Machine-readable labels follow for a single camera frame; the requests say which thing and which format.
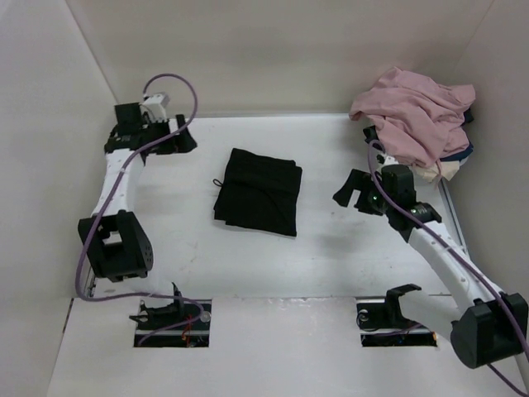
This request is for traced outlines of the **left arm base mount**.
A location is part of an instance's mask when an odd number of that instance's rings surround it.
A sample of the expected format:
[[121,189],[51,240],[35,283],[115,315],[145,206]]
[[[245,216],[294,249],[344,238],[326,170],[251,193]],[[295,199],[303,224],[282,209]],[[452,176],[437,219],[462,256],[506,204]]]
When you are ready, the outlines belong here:
[[183,299],[175,283],[172,283],[172,288],[174,299],[165,304],[149,304],[143,299],[138,313],[129,317],[136,326],[134,347],[209,347],[212,301],[198,301],[199,308]]

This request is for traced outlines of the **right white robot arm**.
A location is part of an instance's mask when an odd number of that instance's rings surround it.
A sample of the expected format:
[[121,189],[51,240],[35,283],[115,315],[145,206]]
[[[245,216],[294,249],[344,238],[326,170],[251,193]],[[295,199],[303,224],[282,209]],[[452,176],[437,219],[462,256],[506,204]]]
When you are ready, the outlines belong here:
[[528,353],[528,303],[518,293],[507,294],[454,243],[441,215],[417,200],[414,178],[404,165],[386,165],[373,174],[352,170],[333,199],[355,209],[385,216],[389,226],[434,270],[455,301],[443,308],[413,284],[388,290],[385,321],[396,328],[420,323],[450,341],[460,361],[475,369]]

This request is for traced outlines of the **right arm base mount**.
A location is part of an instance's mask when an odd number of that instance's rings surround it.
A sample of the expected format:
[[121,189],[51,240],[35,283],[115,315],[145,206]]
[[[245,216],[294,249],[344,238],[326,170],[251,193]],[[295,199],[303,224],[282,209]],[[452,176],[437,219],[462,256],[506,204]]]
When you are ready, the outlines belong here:
[[422,289],[414,284],[389,289],[383,298],[356,303],[356,325],[362,347],[437,347],[436,334],[405,318],[399,300]]

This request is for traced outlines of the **black trousers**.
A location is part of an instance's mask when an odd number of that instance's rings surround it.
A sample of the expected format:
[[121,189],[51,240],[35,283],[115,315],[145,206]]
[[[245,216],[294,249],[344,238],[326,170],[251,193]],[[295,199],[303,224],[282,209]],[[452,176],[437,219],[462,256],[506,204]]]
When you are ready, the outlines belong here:
[[234,148],[219,183],[214,218],[228,226],[296,237],[302,175],[294,160]]

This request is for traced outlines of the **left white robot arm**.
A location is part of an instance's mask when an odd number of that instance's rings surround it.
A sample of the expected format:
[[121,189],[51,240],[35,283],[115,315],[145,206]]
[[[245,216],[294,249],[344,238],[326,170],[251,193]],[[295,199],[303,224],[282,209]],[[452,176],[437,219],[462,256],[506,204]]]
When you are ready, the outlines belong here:
[[135,212],[136,190],[149,155],[185,154],[197,147],[182,114],[168,117],[161,101],[114,107],[117,123],[105,143],[106,173],[92,214],[78,222],[83,250],[78,266],[119,283],[146,278],[154,251]]

